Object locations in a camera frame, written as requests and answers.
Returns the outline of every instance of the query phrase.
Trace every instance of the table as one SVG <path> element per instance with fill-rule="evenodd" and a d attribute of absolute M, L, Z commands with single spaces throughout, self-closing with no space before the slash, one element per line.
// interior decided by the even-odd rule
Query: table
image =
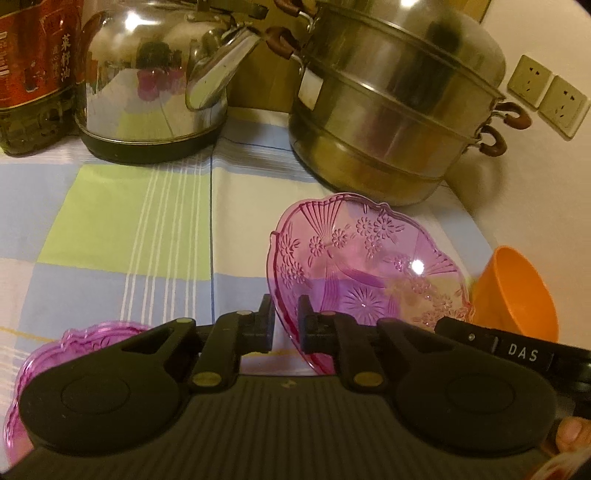
<path fill-rule="evenodd" d="M 269 233 L 283 211 L 331 192 L 291 152 L 286 114 L 234 109 L 214 147 L 148 167 L 95 158 L 75 135 L 0 156 L 0 409 L 18 370 L 66 329 L 106 320 L 211 324 L 268 291 Z M 400 209 L 468 278 L 491 249 L 447 185 Z M 311 374 L 281 324 L 250 373 Z M 4 451 L 0 471 L 8 464 Z"/>

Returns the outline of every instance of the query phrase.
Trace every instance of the pink glass bowl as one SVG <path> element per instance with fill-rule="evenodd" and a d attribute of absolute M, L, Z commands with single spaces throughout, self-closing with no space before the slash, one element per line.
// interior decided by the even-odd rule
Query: pink glass bowl
<path fill-rule="evenodd" d="M 348 313 L 375 325 L 394 317 L 426 329 L 443 316 L 469 321 L 462 273 L 410 217 L 353 193 L 303 200 L 271 232 L 267 280 L 275 307 L 298 349 L 297 299 L 315 311 Z M 332 374 L 327 355 L 304 355 L 319 374 Z"/>
<path fill-rule="evenodd" d="M 18 400 L 22 391 L 34 377 L 51 367 L 113 345 L 145 332 L 149 328 L 149 326 L 139 323 L 105 322 L 86 330 L 68 330 L 61 340 L 47 343 L 35 350 L 25 360 L 18 372 L 12 403 L 6 414 L 4 446 L 11 465 L 17 463 L 33 449 L 18 414 Z"/>

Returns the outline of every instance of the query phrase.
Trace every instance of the electrical outlet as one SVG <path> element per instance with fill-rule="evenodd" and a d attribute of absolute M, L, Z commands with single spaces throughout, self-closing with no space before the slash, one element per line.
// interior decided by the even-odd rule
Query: electrical outlet
<path fill-rule="evenodd" d="M 527 55 L 522 55 L 507 88 L 534 108 L 540 105 L 553 73 Z"/>
<path fill-rule="evenodd" d="M 568 138 L 573 138 L 589 110 L 589 99 L 556 76 L 540 105 L 540 115 Z"/>

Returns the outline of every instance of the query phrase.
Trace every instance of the red bottle label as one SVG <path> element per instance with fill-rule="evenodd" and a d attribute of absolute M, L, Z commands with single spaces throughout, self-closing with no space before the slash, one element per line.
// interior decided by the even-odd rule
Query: red bottle label
<path fill-rule="evenodd" d="M 82 1 L 41 0 L 0 18 L 0 108 L 73 84 Z"/>

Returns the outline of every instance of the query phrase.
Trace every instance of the hand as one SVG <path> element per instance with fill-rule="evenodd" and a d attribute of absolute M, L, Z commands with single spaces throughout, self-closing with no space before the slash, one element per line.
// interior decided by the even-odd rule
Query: hand
<path fill-rule="evenodd" d="M 560 422 L 556 434 L 560 452 L 572 452 L 591 446 L 591 420 L 567 417 Z"/>

